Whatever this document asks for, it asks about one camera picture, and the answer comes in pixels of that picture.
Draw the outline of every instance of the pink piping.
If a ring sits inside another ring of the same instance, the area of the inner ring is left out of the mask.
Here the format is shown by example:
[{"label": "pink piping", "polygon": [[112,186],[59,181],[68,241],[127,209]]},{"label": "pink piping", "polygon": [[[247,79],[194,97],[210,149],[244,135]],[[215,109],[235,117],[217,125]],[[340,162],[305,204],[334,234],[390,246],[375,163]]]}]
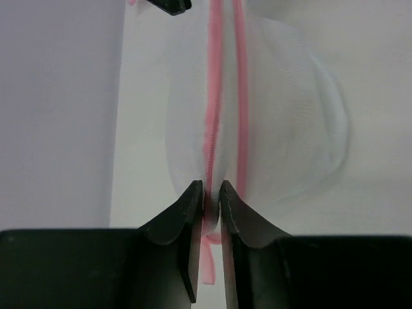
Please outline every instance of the pink piping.
[{"label": "pink piping", "polygon": [[[203,144],[206,174],[203,218],[206,221],[210,218],[210,216],[212,216],[212,176],[216,140],[218,137],[220,124],[221,92],[223,82],[223,1],[211,0],[210,6],[209,37],[207,47],[207,108],[205,117],[205,140]],[[216,281],[216,270],[211,252],[211,240],[207,236],[201,238],[200,258],[203,265],[203,283],[207,285],[214,285]]]},{"label": "pink piping", "polygon": [[[246,191],[247,155],[248,155],[248,63],[247,41],[245,33],[245,15],[242,0],[232,0],[236,33],[236,57],[238,60],[238,165],[236,188],[243,199]],[[210,207],[214,151],[219,129],[222,89],[222,48],[223,48],[223,12],[221,0],[211,0],[211,21],[209,23],[209,62],[208,62],[208,106],[206,113],[206,135],[203,152],[206,166],[205,208]],[[202,237],[201,260],[203,284],[213,285],[216,281],[211,244],[221,244],[220,234]]]}]

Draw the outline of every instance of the mesh laundry bag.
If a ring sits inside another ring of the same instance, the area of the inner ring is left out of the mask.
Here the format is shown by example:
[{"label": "mesh laundry bag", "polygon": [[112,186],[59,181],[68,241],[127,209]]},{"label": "mesh laundry bag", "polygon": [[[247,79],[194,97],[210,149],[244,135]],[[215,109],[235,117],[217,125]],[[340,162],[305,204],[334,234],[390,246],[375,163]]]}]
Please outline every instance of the mesh laundry bag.
[{"label": "mesh laundry bag", "polygon": [[205,184],[201,262],[213,284],[222,181],[236,182],[251,206],[274,206],[338,168],[348,121],[332,76],[297,30],[241,0],[198,1],[185,14],[167,50],[167,159],[177,194]]}]

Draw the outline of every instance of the gray background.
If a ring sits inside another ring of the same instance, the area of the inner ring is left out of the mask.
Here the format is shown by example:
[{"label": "gray background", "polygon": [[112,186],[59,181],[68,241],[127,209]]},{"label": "gray background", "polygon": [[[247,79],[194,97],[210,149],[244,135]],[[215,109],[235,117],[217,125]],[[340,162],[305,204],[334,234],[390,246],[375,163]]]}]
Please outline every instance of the gray background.
[{"label": "gray background", "polygon": [[109,225],[124,3],[0,1],[0,229]]}]

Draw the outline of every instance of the white wall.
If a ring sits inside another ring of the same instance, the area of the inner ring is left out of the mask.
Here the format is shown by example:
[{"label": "white wall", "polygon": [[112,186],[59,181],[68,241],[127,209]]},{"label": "white wall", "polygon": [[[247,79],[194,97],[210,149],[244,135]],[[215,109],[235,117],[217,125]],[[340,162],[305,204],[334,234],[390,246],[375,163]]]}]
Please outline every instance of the white wall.
[{"label": "white wall", "polygon": [[109,225],[124,3],[0,1],[0,229]]},{"label": "white wall", "polygon": [[162,55],[171,16],[127,6],[117,113],[112,226],[138,227],[177,198],[165,155],[169,81]]}]

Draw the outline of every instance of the black object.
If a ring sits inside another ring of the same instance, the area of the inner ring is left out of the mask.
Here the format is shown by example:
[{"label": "black object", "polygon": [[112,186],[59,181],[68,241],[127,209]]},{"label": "black object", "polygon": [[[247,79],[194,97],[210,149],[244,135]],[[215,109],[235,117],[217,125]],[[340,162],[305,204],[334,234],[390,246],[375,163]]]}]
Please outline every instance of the black object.
[{"label": "black object", "polygon": [[[220,191],[227,308],[412,308],[412,240],[291,236]],[[203,185],[139,229],[0,233],[0,309],[189,309]]]},{"label": "black object", "polygon": [[0,308],[190,308],[202,204],[193,182],[139,229],[0,233]]},{"label": "black object", "polygon": [[172,16],[182,14],[192,7],[191,0],[148,0]]},{"label": "black object", "polygon": [[289,236],[220,192],[228,309],[412,308],[412,239]]}]

